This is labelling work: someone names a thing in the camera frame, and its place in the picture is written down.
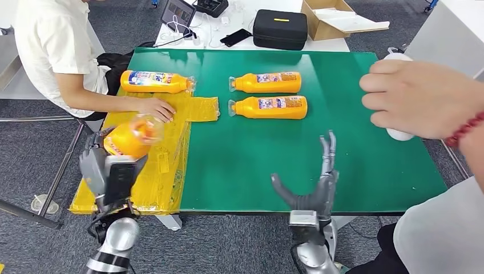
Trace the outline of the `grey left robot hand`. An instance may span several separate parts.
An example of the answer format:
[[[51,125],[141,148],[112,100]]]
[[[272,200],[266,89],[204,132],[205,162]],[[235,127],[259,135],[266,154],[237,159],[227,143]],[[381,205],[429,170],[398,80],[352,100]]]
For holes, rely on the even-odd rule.
[[[82,177],[95,198],[127,199],[135,181],[144,168],[148,156],[137,159],[133,156],[115,156],[103,145],[105,137],[113,127],[91,134],[79,156]]]

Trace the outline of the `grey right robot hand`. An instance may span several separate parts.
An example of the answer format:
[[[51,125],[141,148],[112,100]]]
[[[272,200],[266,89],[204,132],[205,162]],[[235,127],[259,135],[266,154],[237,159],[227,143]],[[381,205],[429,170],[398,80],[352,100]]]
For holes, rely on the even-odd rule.
[[[319,181],[310,194],[296,195],[282,184],[278,174],[271,174],[271,183],[276,193],[292,210],[315,211],[321,220],[329,220],[334,204],[339,173],[334,169],[336,137],[332,130],[319,137],[322,146],[322,166]]]

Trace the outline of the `person's hand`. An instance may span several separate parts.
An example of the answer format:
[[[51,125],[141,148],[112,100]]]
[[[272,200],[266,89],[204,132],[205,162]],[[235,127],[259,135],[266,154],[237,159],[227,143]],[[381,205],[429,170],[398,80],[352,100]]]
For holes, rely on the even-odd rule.
[[[151,115],[164,123],[172,122],[176,113],[170,104],[158,98],[139,98],[135,108],[137,112]]]
[[[483,112],[483,83],[448,67],[381,60],[360,79],[371,122],[427,139],[444,139]]]

